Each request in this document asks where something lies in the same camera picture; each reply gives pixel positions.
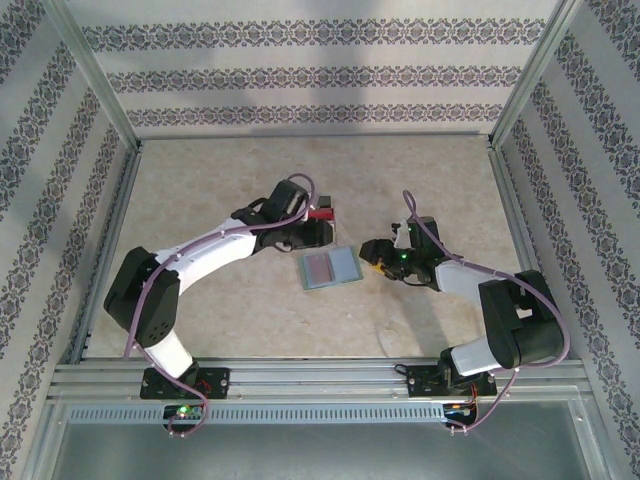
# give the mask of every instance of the floor surface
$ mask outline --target floor surface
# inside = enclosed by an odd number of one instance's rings
[[[389,238],[390,224],[408,217],[406,188],[453,252],[518,268],[483,137],[158,140],[145,143],[109,284],[130,249],[205,233],[294,172],[333,197],[339,245]],[[176,326],[187,349],[196,357],[438,356],[483,333],[478,307],[366,264],[362,281],[303,291],[298,255],[264,251],[187,290]],[[87,356],[119,356],[125,339],[101,310]]]

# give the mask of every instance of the purple cable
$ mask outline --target purple cable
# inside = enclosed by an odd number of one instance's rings
[[[549,360],[547,362],[540,362],[540,363],[530,363],[528,365],[523,365],[523,368],[545,368],[545,367],[551,367],[553,365],[557,365],[562,360],[564,360],[565,357],[569,353],[569,349],[571,348],[571,338],[569,336],[569,329],[567,327],[567,323],[564,320],[564,318],[562,317],[562,314],[560,313],[558,308],[553,304],[553,302],[551,300],[549,300],[547,297],[545,297],[538,290],[533,288],[531,285],[529,285],[528,283],[523,282],[522,280],[520,280],[519,278],[517,278],[517,277],[515,277],[515,276],[513,276],[511,274],[508,274],[506,272],[501,272],[500,270],[493,270],[493,269],[485,267],[483,265],[478,265],[477,263],[468,262],[467,260],[464,260],[464,259],[462,259],[460,257],[455,256],[453,253],[451,253],[442,244],[442,242],[440,240],[438,240],[438,238],[426,227],[426,225],[424,223],[422,223],[422,220],[420,219],[420,216],[418,215],[418,212],[417,212],[416,199],[411,194],[411,192],[409,190],[404,190],[402,192],[402,196],[404,197],[404,201],[406,202],[407,207],[409,207],[409,211],[411,212],[411,218],[413,218],[415,220],[415,222],[422,229],[422,231],[424,231],[429,236],[431,241],[433,243],[435,243],[438,246],[438,248],[440,248],[440,250],[442,250],[442,252],[447,257],[449,257],[451,260],[453,260],[456,263],[459,263],[462,266],[469,267],[469,268],[471,268],[473,270],[476,270],[478,272],[486,273],[486,274],[489,274],[489,275],[492,275],[492,276],[495,276],[495,277],[498,277],[498,278],[503,278],[505,280],[509,280],[509,281],[515,283],[519,287],[524,288],[527,292],[529,292],[531,295],[536,297],[538,300],[540,300],[540,302],[542,302],[542,304],[545,307],[547,307],[551,311],[551,313],[556,317],[556,320],[558,321],[558,326],[560,327],[560,331],[562,332],[562,338],[563,338],[563,341],[564,341],[564,344],[563,344],[563,347],[562,347],[562,352],[560,352],[560,355],[558,355],[556,358],[554,358],[552,360]],[[487,413],[485,413],[482,416],[482,418],[477,420],[472,425],[462,426],[461,428],[459,428],[458,430],[455,430],[455,431],[457,431],[457,432],[462,432],[462,431],[468,432],[468,431],[473,430],[477,426],[481,425],[482,422],[484,422],[489,417],[489,415],[491,415],[493,413],[493,411],[498,406],[498,403],[500,403],[500,401],[502,400],[504,395],[507,393],[507,391],[514,384],[514,382],[516,381],[516,377],[518,376],[519,370],[520,370],[519,368],[516,368],[514,370],[513,375],[511,376],[511,378],[509,379],[509,381],[507,382],[505,387],[502,389],[502,392],[500,392],[500,394],[496,397],[495,401],[493,402],[493,404],[491,405],[491,407],[489,408]],[[452,424],[455,424],[455,425],[459,424],[458,426],[463,425],[462,423],[456,422],[455,420],[453,420],[453,421],[449,420],[449,423],[452,423]]]
[[[229,230],[221,230],[218,232],[214,232],[210,235],[207,235],[206,237],[203,237],[199,240],[196,240],[193,243],[190,243],[184,246],[179,251],[177,251],[176,253],[171,255],[169,258],[167,258],[164,262],[162,262],[162,264],[153,271],[153,273],[149,276],[144,286],[142,287],[142,291],[140,292],[140,298],[138,298],[138,303],[136,304],[136,308],[133,313],[133,319],[131,321],[131,327],[129,328],[129,336],[127,337],[127,344],[125,346],[123,358],[125,359],[129,358],[129,356],[131,355],[131,349],[135,344],[138,350],[140,350],[140,352],[142,353],[142,355],[149,361],[149,363],[151,363],[151,366],[155,368],[160,375],[162,375],[168,381],[173,383],[175,386],[182,388],[183,390],[186,390],[187,392],[192,393],[193,395],[196,395],[198,398],[202,400],[202,414],[201,414],[200,421],[196,425],[194,425],[192,428],[187,430],[186,432],[182,432],[180,434],[182,438],[188,435],[191,435],[195,431],[199,430],[200,427],[202,427],[202,425],[204,425],[207,419],[208,411],[209,411],[209,401],[205,395],[203,395],[201,392],[199,392],[195,388],[191,388],[190,386],[182,383],[178,379],[173,378],[171,375],[169,375],[169,373],[167,373],[162,367],[156,364],[155,360],[153,360],[153,358],[144,350],[144,348],[142,348],[140,345],[135,343],[136,332],[138,330],[138,324],[140,323],[140,315],[142,313],[144,302],[147,299],[149,292],[151,291],[153,282],[156,280],[156,278],[158,278],[158,275],[160,275],[162,270],[164,270],[172,262],[177,261],[182,255],[190,252],[194,248],[197,248],[204,243],[210,242],[211,240],[215,240],[216,238],[224,237],[225,235],[248,233],[248,232],[260,231],[260,230],[269,230],[272,228],[280,228],[285,225],[289,225],[290,223],[297,222],[301,218],[304,218],[309,213],[309,210],[313,208],[313,205],[316,199],[316,186],[313,183],[313,180],[311,179],[311,177],[309,177],[308,175],[305,175],[304,173],[294,173],[293,175],[289,176],[287,180],[291,180],[293,178],[304,178],[309,183],[309,199],[305,203],[302,210],[296,213],[293,217],[288,218],[286,220],[281,220],[279,222],[274,222],[274,223],[265,223],[261,225],[247,225],[244,227],[230,228]],[[170,435],[174,434],[174,431],[172,430],[174,419],[175,418],[172,417],[169,420],[169,424],[167,426]]]
[[[142,287],[142,292],[140,292],[140,297],[138,298],[136,309],[133,312],[133,319],[131,321],[131,327],[129,328],[129,336],[127,337],[127,343],[124,349],[124,355],[123,355],[124,358],[129,358],[129,356],[131,355],[133,342],[135,341],[136,332],[138,331],[138,324],[140,323],[140,315],[142,314],[142,308],[144,306],[145,300],[147,299],[147,296],[149,295],[149,292],[151,291],[153,282],[155,282],[156,278],[158,278],[160,273],[165,268],[167,268],[172,262],[177,261],[182,255],[190,252],[194,248],[197,248],[202,244],[215,240],[216,238],[223,237],[226,235],[235,235],[238,233],[249,233],[249,232],[255,232],[259,230],[270,230],[272,228],[284,227],[285,225],[289,225],[290,223],[297,222],[298,220],[303,218],[305,215],[307,215],[307,213],[309,212],[309,209],[313,205],[312,202],[315,199],[316,186],[313,183],[313,180],[311,180],[311,178],[305,175],[304,173],[294,173],[289,178],[287,178],[287,180],[291,180],[293,178],[304,178],[307,182],[309,182],[309,200],[305,204],[304,208],[300,210],[297,214],[295,214],[293,217],[288,218],[286,220],[281,220],[279,222],[274,222],[274,223],[264,223],[261,225],[247,225],[244,227],[235,227],[235,228],[230,228],[229,230],[220,230],[218,232],[213,232],[212,234],[207,235],[206,237],[202,237],[201,239],[196,240],[193,243],[190,243],[189,245],[185,245],[176,253],[174,253],[169,258],[167,258],[164,262],[162,262],[162,264],[153,271],[153,273],[149,276],[149,279],[145,282],[144,286]]]
[[[186,436],[191,435],[192,433],[194,433],[196,430],[199,430],[200,427],[202,427],[202,425],[204,425],[204,423],[207,421],[207,415],[209,413],[209,400],[207,399],[207,397],[205,397],[204,394],[200,393],[195,388],[191,388],[189,385],[187,385],[185,383],[182,383],[180,380],[177,380],[177,379],[173,378],[162,367],[156,365],[155,360],[153,360],[153,358],[151,358],[151,355],[149,355],[147,352],[144,351],[144,348],[142,348],[137,343],[136,343],[136,345],[138,346],[138,350],[140,350],[142,352],[142,355],[144,355],[144,358],[146,358],[149,361],[149,363],[151,363],[151,366],[153,368],[155,368],[156,371],[160,375],[162,375],[164,378],[169,380],[176,387],[180,387],[183,390],[186,390],[187,392],[194,394],[196,397],[198,397],[200,400],[202,400],[202,413],[200,414],[200,421],[198,423],[196,423],[192,428],[187,430],[186,432],[180,433],[180,436],[182,438],[185,438]],[[167,430],[169,430],[169,435],[173,435],[174,434],[174,431],[172,429],[174,420],[175,420],[175,416],[173,416],[173,417],[171,417],[169,419],[169,424],[167,425]]]

